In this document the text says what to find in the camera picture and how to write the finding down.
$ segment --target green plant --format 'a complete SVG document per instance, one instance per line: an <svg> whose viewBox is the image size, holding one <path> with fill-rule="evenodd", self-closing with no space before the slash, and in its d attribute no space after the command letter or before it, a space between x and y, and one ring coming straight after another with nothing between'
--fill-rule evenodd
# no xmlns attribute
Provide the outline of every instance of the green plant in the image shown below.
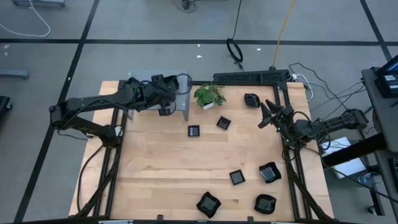
<svg viewBox="0 0 398 224"><path fill-rule="evenodd" d="M209 103L216 103L221 106L226 99L220 94L220 88L223 86L203 84L199 89L195 91L193 97L197 98L198 106L204 107Z"/></svg>

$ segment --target wooden tabletop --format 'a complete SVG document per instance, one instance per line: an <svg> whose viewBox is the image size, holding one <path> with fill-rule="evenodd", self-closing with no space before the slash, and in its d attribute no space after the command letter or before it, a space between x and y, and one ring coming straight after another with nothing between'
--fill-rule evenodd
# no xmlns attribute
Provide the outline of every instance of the wooden tabletop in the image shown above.
<svg viewBox="0 0 398 224"><path fill-rule="evenodd" d="M117 87L118 82L103 82L100 94L112 94ZM245 93L255 93L262 101L274 101L272 87L226 86L221 91L226 104L209 110L196 105L196 88L191 92L188 122L181 112L164 117L157 111L134 113L134 119L127 121L111 218L154 220L162 214L165 220L207 220L196 204L209 191L221 201L211 220L243 221L252 216L256 221L294 221L280 135L271 125L259 129L261 110L247 108L243 100ZM293 108L310 115L302 83L289 83L288 88ZM93 121L109 124L112 112L96 111ZM220 116L232 121L226 131L216 126ZM188 125L200 125L199 138L188 137ZM100 145L98 138L88 140L83 163ZM316 143L308 147L316 149ZM103 156L104 149L85 169L81 206L98 186ZM301 157L308 191L333 217L319 156L301 150ZM282 179L271 184L266 184L259 173L259 166L268 162L275 162L282 174ZM234 186L229 173L238 169L246 181ZM277 199L274 213L263 215L254 210L259 194ZM304 218L301 194L297 195L300 216ZM107 196L105 190L103 202ZM76 212L75 193L70 214Z"/></svg>

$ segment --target small black square block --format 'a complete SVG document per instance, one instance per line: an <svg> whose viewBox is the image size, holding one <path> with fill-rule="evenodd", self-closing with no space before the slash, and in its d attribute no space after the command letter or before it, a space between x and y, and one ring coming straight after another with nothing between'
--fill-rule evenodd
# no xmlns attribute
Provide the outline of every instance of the small black square block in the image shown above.
<svg viewBox="0 0 398 224"><path fill-rule="evenodd" d="M188 126L188 137L199 137L200 128L199 125Z"/></svg>
<svg viewBox="0 0 398 224"><path fill-rule="evenodd" d="M225 130L228 129L229 124L231 124L231 120L224 118L223 116L221 116L217 122L217 126L219 126L222 129L225 129Z"/></svg>
<svg viewBox="0 0 398 224"><path fill-rule="evenodd" d="M237 170L237 171L234 171L234 172L230 172L230 173L229 173L229 176L231 177L232 183L233 183L234 185L240 184L240 183L243 183L243 182L246 181L246 180L244 179L242 170Z"/></svg>

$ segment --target metal bracket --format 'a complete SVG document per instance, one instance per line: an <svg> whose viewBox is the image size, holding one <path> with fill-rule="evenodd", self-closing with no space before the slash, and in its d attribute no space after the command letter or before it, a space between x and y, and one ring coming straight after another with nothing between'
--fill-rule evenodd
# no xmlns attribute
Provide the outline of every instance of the metal bracket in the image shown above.
<svg viewBox="0 0 398 224"><path fill-rule="evenodd" d="M156 224L162 224L162 223L163 223L163 215L157 215Z"/></svg>
<svg viewBox="0 0 398 224"><path fill-rule="evenodd" d="M248 217L248 224L254 224L254 218Z"/></svg>

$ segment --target black cable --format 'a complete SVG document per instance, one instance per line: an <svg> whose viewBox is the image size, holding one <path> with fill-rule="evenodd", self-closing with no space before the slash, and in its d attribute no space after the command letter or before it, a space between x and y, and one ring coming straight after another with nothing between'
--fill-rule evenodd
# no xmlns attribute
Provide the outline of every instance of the black cable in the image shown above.
<svg viewBox="0 0 398 224"><path fill-rule="evenodd" d="M372 187L368 187L366 184L362 184L362 183L358 182L357 180L354 180L353 178L349 177L348 175L346 175L346 174L344 174L344 173L342 173L342 172L340 172L340 171L334 169L333 167L330 167L330 166L326 165L326 164L325 164L325 161L323 161L322 155L321 155L318 151L316 151L316 150L314 150L314 149L307 148L307 147L305 147L305 148L308 149L308 150L310 150L310 151L313 151L313 152L317 153L317 154L320 156L322 165L324 165L325 167L334 170L335 172L337 172L337 173L343 175L344 177L347 177L348 179L352 180L353 182L355 182L355 183L357 183L357 184L359 184L359 185L362 185L363 187L366 187L367 189L369 189L369 190L372 191L373 193L378 194L378 195L380 195L380 196L383 196L383 197L387 198L387 199L390 200L391 202L398 203L398 200L396 200L396 199L394 199L394 198L392 198L392 197L390 197L390 196L388 196L388 195L385 195L385 194L383 194L383 193L380 193L380 192L374 190Z"/></svg>
<svg viewBox="0 0 398 224"><path fill-rule="evenodd" d="M228 48L228 52L231 55L231 57L234 59L235 64L238 64L239 68L244 71L243 66L241 63L243 62L243 54L239 46L234 42L235 34L236 34L236 28L238 26L238 19L239 19L239 14L241 12L241 5L242 5L242 0L239 0L239 7L238 7L238 13L236 15L236 20L235 20L235 28L234 28L234 34L232 38L226 39L226 46ZM236 51L239 54L239 58L235 55L235 53L232 51L230 44L233 44Z"/></svg>
<svg viewBox="0 0 398 224"><path fill-rule="evenodd" d="M314 75L316 76L316 78L319 79L320 81L322 81L322 82L325 84L326 89L329 90L329 92L330 92L331 94L333 94L333 96L335 96L335 97L337 98L337 95L336 95L335 93L333 93L333 92L330 90L330 88L329 88L329 86L328 86L328 83L327 83L326 81L324 81L323 79L321 79L321 78L317 75L316 71L314 71L314 70L311 69L311 68L307 68L306 66L302 65L300 62L296 62L296 63L292 63L292 64L289 65L289 68L290 68L290 70L291 70L293 73L295 73L295 72L293 71L293 69L292 69L292 66L293 66L293 65L300 65L300 66L303 67L304 69L307 69L307 70L313 72ZM343 103L340 99L338 99L338 100L339 100L340 103L343 104L343 106L347 109L346 105L344 105L344 103Z"/></svg>
<svg viewBox="0 0 398 224"><path fill-rule="evenodd" d="M289 161L287 161L287 160L286 160L286 157L285 157L285 149L282 150L282 159L283 159L285 162L292 162L295 158L296 158L296 155L294 155L293 158L291 158Z"/></svg>
<svg viewBox="0 0 398 224"><path fill-rule="evenodd" d="M301 111L296 111L296 112L294 112L292 117L294 117L294 115L295 115L295 114L298 114L298 113L304 115L305 118L306 118L308 121L311 121L311 119L308 117L308 115L306 115L305 113L303 113L303 112L301 112Z"/></svg>
<svg viewBox="0 0 398 224"><path fill-rule="evenodd" d="M338 142L338 141L336 141L336 140L331 140L332 142L335 142L335 143L337 143L337 144L339 144L340 146L345 146L345 147L349 147L350 145L345 145L345 144L342 144L342 143L340 143L340 142Z"/></svg>
<svg viewBox="0 0 398 224"><path fill-rule="evenodd" d="M197 5L196 5L196 0L181 0L181 6L178 6L175 1L173 0L172 3L173 5L179 9L180 11L184 12L184 13L192 13L195 12L197 9Z"/></svg>
<svg viewBox="0 0 398 224"><path fill-rule="evenodd" d="M174 114L176 109L177 109L177 103L174 101L174 110L168 116Z"/></svg>
<svg viewBox="0 0 398 224"><path fill-rule="evenodd" d="M352 95L350 95L349 97L347 97L347 99L345 99L345 101L341 102L341 104L332 112L330 112L326 117L324 117L322 120L327 119L330 115L332 115L334 112L336 112L341 106L344 105L345 102L347 102L347 100L349 100L352 97Z"/></svg>
<svg viewBox="0 0 398 224"><path fill-rule="evenodd" d="M89 161L91 161L92 158L94 158L95 155L97 155L97 154L100 152L100 150L103 148L103 146L104 146L104 145L101 145L101 146L93 153L93 155L91 155L91 156L87 159L87 161L85 162L85 164L84 164L83 167L81 168L80 175L79 175L79 179L78 179L78 184L77 184L77 200L76 200L76 203L77 203L77 210L78 210L79 212L81 212L81 209L80 209L80 187L81 187L81 177L83 176L83 172L84 172L84 170L86 169L86 166L87 166L87 164L89 163Z"/></svg>
<svg viewBox="0 0 398 224"><path fill-rule="evenodd" d="M354 86L360 84L361 82L362 82L362 81L355 83L354 85L352 85L352 86L350 86L349 88L347 88L347 89L345 89L345 90L343 90L343 91L337 93L336 95L338 96L338 95L344 93L345 91L352 89ZM314 83L308 83L308 84L309 84L309 85L313 85L313 86L317 86L317 87L322 88L322 90L325 92L327 98L329 98L329 99L331 99L331 100L332 100L332 99L335 99L334 96L330 97L330 96L328 95L328 93L326 92L326 90L325 90L325 88L324 88L323 86L317 85L317 84L314 84Z"/></svg>
<svg viewBox="0 0 398 224"><path fill-rule="evenodd" d="M379 120L377 119L376 112L373 110L372 114L373 126L376 128L377 133L381 133Z"/></svg>
<svg viewBox="0 0 398 224"><path fill-rule="evenodd" d="M329 116L330 116L331 114L333 114L336 110L338 110L338 108L340 108L340 106L344 105L344 103L347 102L355 93L361 93L362 91L365 91L365 90L361 90L363 87L364 87L364 86L362 86L359 90L355 91L354 93L350 94L349 97L347 97L347 99L345 99L345 101L341 102L341 104L340 104L334 111L332 111L331 113L329 113L328 116L324 117L323 120L324 120L324 119L327 119L327 117L329 117Z"/></svg>
<svg viewBox="0 0 398 224"><path fill-rule="evenodd" d="M236 15L235 29L234 29L234 35L232 36L232 39L235 38L236 27L238 26L239 13L241 12L241 5L242 5L242 0L239 0L238 14Z"/></svg>
<svg viewBox="0 0 398 224"><path fill-rule="evenodd" d="M124 132L124 129L121 128L121 130L118 133L118 136L116 137L115 141L118 140L118 138L121 136L121 133ZM104 145L101 145L100 148L98 148L93 155L90 156L90 158L87 159L87 161L85 162L85 164L83 165L83 167L81 168L80 171L80 175L79 175L79 179L78 179L78 192L77 192L77 209L78 209L78 213L76 214L76 216L87 216L88 212L90 212L90 210L92 209L92 207L94 206L94 204L97 202L99 196L102 194L102 191L105 189L105 187L107 186L108 182L113 178L113 175L115 174L116 171L116 156L120 156L120 155L115 155L115 158L113 159L113 163L111 168L108 171L108 174L106 175L106 177L104 178L104 181L99 184L96 192L94 193L94 195L91 197L91 199L89 200L89 202L87 202L85 204L85 206L83 207L83 209L89 208L89 210L87 211L83 211L82 209L80 209L80 188L81 188L81 177L83 175L83 171L86 168L87 164L89 163L89 161L95 157L95 155L97 155L97 153L99 153L99 151L103 148Z"/></svg>
<svg viewBox="0 0 398 224"><path fill-rule="evenodd" d="M340 98L343 98L343 97L346 97L346 96L352 96L352 95L354 95L354 94L357 94L357 93L361 93L361 92L363 92L363 91L366 91L366 90L362 90L363 87L364 87L364 86L362 86L360 89L356 90L356 91L353 92L353 93L350 93L350 94L347 94L347 95L343 95L343 96L339 96L338 98L333 97L333 98L331 98L331 99L329 99L329 100L326 100L325 102L323 102L323 103L321 103L320 105L314 107L314 108L311 109L310 111L313 111L313 110L317 109L318 107L324 105L325 103L327 103L327 102L329 102L329 101L331 101L331 100L340 99Z"/></svg>
<svg viewBox="0 0 398 224"><path fill-rule="evenodd" d="M369 129L368 129L368 131L366 132L365 130L362 130L365 134L369 134L369 132L372 130L372 129L376 129L376 127L370 127Z"/></svg>
<svg viewBox="0 0 398 224"><path fill-rule="evenodd" d="M183 76L183 75L185 75L187 77L188 90L186 92L184 92L184 93L179 93L178 90L177 90L177 92L175 93L176 95L185 95L185 94L191 92L191 90L192 90L193 81L192 81L192 77L190 75L188 75L186 73L181 73L181 74L176 75L175 78L178 78L178 77Z"/></svg>
<svg viewBox="0 0 398 224"><path fill-rule="evenodd" d="M71 134L61 134L60 131L61 131L61 130L59 130L59 129L57 130L57 133L58 133L59 136L67 136L67 137L71 137L71 138L73 138L73 139L87 141L87 139L85 139L85 138L79 138L79 137L73 136L73 135L71 135Z"/></svg>

